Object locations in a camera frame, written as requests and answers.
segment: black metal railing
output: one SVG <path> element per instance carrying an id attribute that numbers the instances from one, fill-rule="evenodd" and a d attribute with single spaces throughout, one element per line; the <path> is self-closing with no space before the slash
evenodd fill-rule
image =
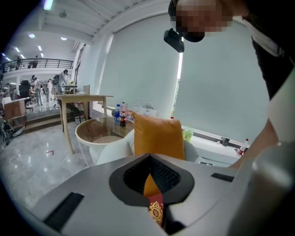
<path id="1" fill-rule="evenodd" d="M 73 61 L 58 59 L 23 59 L 10 61 L 3 64 L 2 72 L 16 71 L 30 68 L 63 68 L 72 69 Z"/>

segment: orange pillow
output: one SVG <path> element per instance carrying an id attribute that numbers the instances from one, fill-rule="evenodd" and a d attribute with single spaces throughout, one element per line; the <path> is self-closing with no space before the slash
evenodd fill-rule
<path id="1" fill-rule="evenodd" d="M 185 160 L 181 124 L 179 120 L 165 120 L 132 113 L 134 118 L 135 155 L 157 153 Z M 151 175 L 148 175 L 144 196 L 160 191 Z"/>

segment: black shirt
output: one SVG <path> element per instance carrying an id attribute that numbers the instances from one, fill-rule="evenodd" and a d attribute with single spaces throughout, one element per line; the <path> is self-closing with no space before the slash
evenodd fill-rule
<path id="1" fill-rule="evenodd" d="M 271 38 L 283 50 L 284 56 L 275 57 L 253 41 L 258 64 L 266 82 L 270 100 L 280 89 L 294 68 L 293 1 L 245 0 L 249 15 L 245 17 L 256 29 Z"/>

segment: gold emblem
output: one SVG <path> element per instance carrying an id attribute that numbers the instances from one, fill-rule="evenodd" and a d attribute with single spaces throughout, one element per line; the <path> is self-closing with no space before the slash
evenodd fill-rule
<path id="1" fill-rule="evenodd" d="M 151 203 L 151 205 L 149 206 L 149 213 L 152 215 L 155 221 L 157 221 L 158 224 L 162 224 L 163 211 L 157 201 Z"/>

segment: stair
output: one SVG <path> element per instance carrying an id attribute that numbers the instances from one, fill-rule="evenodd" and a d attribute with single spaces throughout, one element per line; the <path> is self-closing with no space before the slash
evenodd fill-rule
<path id="1" fill-rule="evenodd" d="M 68 122 L 75 121 L 75 119 L 68 119 Z M 24 133 L 28 134 L 37 130 L 53 127 L 61 124 L 60 115 L 46 116 L 42 118 L 32 119 L 26 122 Z"/>

